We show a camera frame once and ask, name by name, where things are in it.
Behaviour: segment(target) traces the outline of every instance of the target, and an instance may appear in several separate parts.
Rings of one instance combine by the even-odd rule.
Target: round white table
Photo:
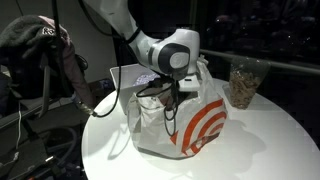
[[[320,151],[296,120],[258,94],[247,110],[237,110],[229,104],[227,82],[214,79],[214,83],[225,99],[230,120],[220,136],[193,158],[168,160],[138,152],[119,104],[106,118],[90,117],[82,140],[83,164],[89,180],[320,178]],[[96,111],[109,111],[115,97],[113,92]]]

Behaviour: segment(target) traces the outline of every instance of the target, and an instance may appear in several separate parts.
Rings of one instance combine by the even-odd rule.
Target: orange logo
[[[217,130],[221,129],[223,127],[223,123],[220,123],[218,125],[216,125],[215,127],[213,127],[213,129],[209,132],[209,136],[205,136],[206,132],[212,128],[212,125],[218,121],[221,118],[226,119],[227,118],[227,114],[222,111],[219,112],[217,114],[215,114],[214,116],[212,116],[201,128],[197,140],[194,141],[193,143],[190,144],[190,140],[192,137],[192,133],[195,130],[196,126],[198,125],[198,123],[201,121],[201,119],[208,114],[211,110],[221,107],[223,106],[223,99],[220,99],[218,101],[214,101],[210,104],[208,104],[207,106],[205,106],[204,108],[202,108],[189,122],[186,131],[184,133],[184,137],[183,137],[183,141],[182,141],[182,149],[181,152],[184,153],[185,155],[187,154],[187,150],[191,149],[192,152],[194,154],[197,154],[201,148],[208,142],[208,140],[210,139],[210,136],[214,135],[216,133]],[[177,142],[177,137],[178,137],[178,133],[179,131],[177,131],[170,139],[171,141],[176,144]],[[199,141],[201,141],[201,145],[198,148],[197,144],[199,143]]]

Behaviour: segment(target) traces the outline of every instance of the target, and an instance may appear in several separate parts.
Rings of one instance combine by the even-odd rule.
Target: dark background
[[[192,7],[196,9],[193,24]],[[153,38],[190,27],[200,33],[201,49],[313,68],[320,67],[319,7],[316,0],[129,0],[133,17]],[[126,56],[125,64],[136,63]],[[229,79],[227,61],[215,56],[206,59],[214,78]],[[319,75],[272,67],[258,93],[293,116],[319,146]]]

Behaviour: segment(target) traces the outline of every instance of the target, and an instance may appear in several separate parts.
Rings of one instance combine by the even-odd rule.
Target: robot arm
[[[179,91],[192,92],[200,87],[196,76],[199,34],[177,29],[170,37],[159,40],[145,35],[128,9],[128,0],[85,0],[123,38],[129,40],[140,64],[179,81]]]

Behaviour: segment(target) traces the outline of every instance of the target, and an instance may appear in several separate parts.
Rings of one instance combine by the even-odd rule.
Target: cable
[[[120,95],[120,88],[121,88],[121,74],[122,74],[121,65],[122,65],[122,60],[123,60],[123,52],[122,52],[123,49],[122,49],[122,46],[127,46],[127,44],[122,43],[122,44],[120,44],[120,46],[119,46],[119,52],[120,52],[119,74],[118,74],[118,76],[119,76],[119,82],[118,82],[116,100],[115,100],[112,108],[109,110],[109,112],[107,112],[107,113],[105,113],[105,114],[103,114],[103,115],[99,115],[99,114],[97,114],[95,111],[93,111],[92,116],[94,116],[94,117],[103,118],[103,117],[108,116],[109,114],[112,113],[112,111],[114,110],[114,108],[116,107],[116,105],[117,105],[117,103],[118,103],[118,99],[119,99],[119,95]]]
[[[83,13],[86,15],[87,19],[89,20],[89,22],[91,23],[91,25],[97,30],[99,31],[101,34],[105,35],[105,36],[109,36],[109,37],[113,37],[113,38],[116,38],[116,39],[123,39],[122,37],[120,36],[116,36],[116,35],[113,35],[113,34],[109,34],[109,33],[106,33],[104,31],[102,31],[98,25],[94,22],[94,20],[91,18],[86,6],[84,5],[83,3],[83,0],[78,0],[79,4],[80,4],[80,7],[83,11]]]
[[[136,95],[136,96],[137,96],[138,98],[158,96],[159,94],[162,94],[162,93],[164,93],[164,92],[166,92],[166,91],[170,90],[170,88],[171,88],[171,87],[172,87],[172,84],[171,84],[168,88],[163,89],[163,90],[162,90],[162,91],[160,91],[160,92],[152,93],[152,94],[144,94],[144,95],[141,95],[141,93],[142,93],[142,92],[144,92],[145,90],[147,90],[147,89],[150,89],[150,88],[151,88],[150,86],[147,86],[146,88],[144,88],[144,89],[140,90],[140,91],[137,93],[137,95]]]
[[[53,19],[54,19],[54,26],[55,26],[55,32],[56,32],[56,37],[55,37],[55,42],[57,45],[57,53],[58,53],[58,66],[59,66],[59,73],[60,73],[60,80],[61,84],[63,87],[63,90],[68,96],[71,96],[71,90],[69,89],[68,83],[67,83],[67,78],[66,74],[64,71],[64,66],[63,66],[63,55],[62,55],[62,47],[61,47],[61,32],[60,32],[60,22],[59,22],[59,12],[58,12],[58,4],[57,0],[52,0],[51,1],[52,5],[52,13],[53,13]]]
[[[127,51],[129,52],[129,54],[134,58],[134,60],[135,60],[136,62],[139,62],[139,60],[138,60],[137,56],[135,56],[132,48],[131,48],[129,45],[128,45],[128,46],[125,46],[125,47],[126,47]]]
[[[71,128],[64,128],[64,129],[68,130],[72,134],[73,141],[72,141],[71,146],[69,147],[68,151],[66,153],[64,153],[64,156],[61,159],[59,159],[58,165],[61,165],[62,163],[65,162],[65,160],[67,159],[67,157],[69,157],[69,155],[72,153],[72,151],[74,150],[74,148],[76,147],[76,144],[77,144],[76,131]]]
[[[15,161],[12,160],[12,161],[7,162],[7,163],[5,163],[5,164],[0,163],[0,168],[5,167],[5,166],[7,166],[7,165],[9,165],[9,164],[11,164],[11,163],[13,163],[13,162],[15,162]]]
[[[20,15],[23,16],[23,12],[22,12],[22,9],[21,9],[21,6],[20,6],[20,3],[19,3],[19,0],[16,0],[16,4],[18,6],[18,9],[19,9],[19,12],[20,12]]]
[[[11,164],[11,163],[13,163],[13,165],[10,167],[10,169],[7,171],[7,173],[6,173],[6,177],[8,177],[8,175],[12,172],[12,170],[13,170],[13,168],[15,167],[15,164],[17,163],[18,161],[17,160],[13,160],[13,161],[11,161],[11,162],[9,162],[9,163],[6,163],[5,165],[0,165],[0,168],[2,168],[2,167],[4,167],[4,166],[7,166],[8,164]]]
[[[76,57],[77,61],[81,61],[80,64],[78,62],[78,65],[80,66],[81,70],[84,71],[89,68],[88,61],[84,57],[80,56],[79,54],[75,54],[75,57]]]
[[[167,131],[167,134],[169,135],[169,136],[173,136],[174,134],[175,134],[175,132],[176,132],[176,126],[177,126],[177,120],[176,120],[176,115],[177,115],[177,113],[178,113],[178,109],[179,109],[179,98],[178,98],[178,91],[177,91],[177,86],[176,86],[176,84],[174,83],[174,85],[172,86],[172,91],[174,90],[174,92],[172,93],[173,94],[173,105],[175,105],[176,107],[175,108],[173,108],[173,115],[172,115],[172,117],[171,118],[168,118],[168,116],[167,116],[167,113],[166,113],[166,111],[167,111],[167,103],[166,103],[166,108],[164,108],[164,110],[163,110],[163,113],[164,113],[164,126],[165,126],[165,129],[166,129],[166,131]],[[172,133],[170,133],[169,132],[169,129],[168,129],[168,126],[167,126],[167,121],[172,121],[173,120],[173,132]]]
[[[16,150],[18,150],[19,148],[19,141],[20,141],[20,138],[21,138],[21,119],[22,119],[22,116],[21,116],[21,105],[20,105],[20,101],[19,101],[19,122],[18,122],[18,139],[17,139],[17,143],[16,143]]]

